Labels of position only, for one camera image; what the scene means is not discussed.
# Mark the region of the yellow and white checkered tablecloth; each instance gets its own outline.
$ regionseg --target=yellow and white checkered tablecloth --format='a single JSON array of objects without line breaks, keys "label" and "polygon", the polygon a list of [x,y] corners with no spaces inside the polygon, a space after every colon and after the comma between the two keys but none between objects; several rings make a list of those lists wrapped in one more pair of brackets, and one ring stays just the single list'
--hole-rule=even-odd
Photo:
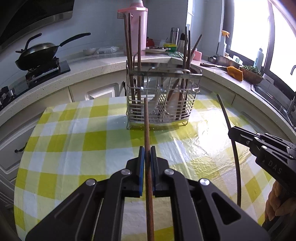
[{"label": "yellow and white checkered tablecloth", "polygon": [[[228,108],[233,125],[255,130]],[[18,235],[26,234],[88,178],[98,181],[125,167],[144,146],[143,130],[126,129],[126,98],[106,98],[47,108],[25,148],[18,170],[14,214]],[[231,141],[215,95],[197,95],[186,126],[150,130],[157,156],[187,178],[210,179],[236,202]],[[258,223],[274,179],[237,144],[242,173],[242,208]],[[154,198],[155,240],[173,240],[169,198]],[[145,195],[125,201],[122,240],[146,240]]]}]

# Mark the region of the basket of vegetables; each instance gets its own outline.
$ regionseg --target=basket of vegetables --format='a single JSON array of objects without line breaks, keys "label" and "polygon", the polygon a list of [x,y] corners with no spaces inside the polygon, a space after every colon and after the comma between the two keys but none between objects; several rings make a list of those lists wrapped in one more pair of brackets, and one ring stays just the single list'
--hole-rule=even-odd
[{"label": "basket of vegetables", "polygon": [[251,84],[259,84],[263,79],[262,74],[256,67],[244,65],[239,69],[242,71],[244,79]]}]

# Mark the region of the white bowl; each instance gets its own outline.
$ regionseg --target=white bowl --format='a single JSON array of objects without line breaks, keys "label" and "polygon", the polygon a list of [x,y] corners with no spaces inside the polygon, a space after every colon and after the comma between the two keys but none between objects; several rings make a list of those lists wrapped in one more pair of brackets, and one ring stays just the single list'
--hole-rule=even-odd
[{"label": "white bowl", "polygon": [[82,52],[84,55],[93,55],[96,51],[96,48],[91,48],[91,49],[84,49]]}]

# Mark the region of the wall socket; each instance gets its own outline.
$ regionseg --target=wall socket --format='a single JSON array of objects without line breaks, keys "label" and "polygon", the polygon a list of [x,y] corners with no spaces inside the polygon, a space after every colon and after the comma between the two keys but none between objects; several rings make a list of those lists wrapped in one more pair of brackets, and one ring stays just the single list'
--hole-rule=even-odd
[{"label": "wall socket", "polygon": [[123,19],[123,18],[124,18],[124,17],[123,17],[123,13],[122,13],[122,12],[118,12],[118,13],[117,13],[117,18],[122,18],[122,19]]}]

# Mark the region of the tablecloth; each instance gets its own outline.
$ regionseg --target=tablecloth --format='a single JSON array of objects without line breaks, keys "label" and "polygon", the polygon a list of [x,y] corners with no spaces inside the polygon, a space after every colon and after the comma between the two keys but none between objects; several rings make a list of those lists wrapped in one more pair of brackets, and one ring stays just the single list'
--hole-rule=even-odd
[{"label": "tablecloth", "polygon": [[[255,132],[228,106],[232,125]],[[23,153],[16,179],[17,232],[26,234],[79,185],[98,181],[125,167],[144,146],[144,131],[126,129],[126,98],[74,102],[47,108]],[[185,177],[206,177],[236,202],[236,175],[226,122],[214,94],[197,95],[189,123],[150,130],[157,156]],[[237,144],[242,173],[242,209],[258,223],[274,179]],[[155,240],[173,240],[169,198],[154,198]],[[126,198],[122,240],[146,240],[145,195]]]}]

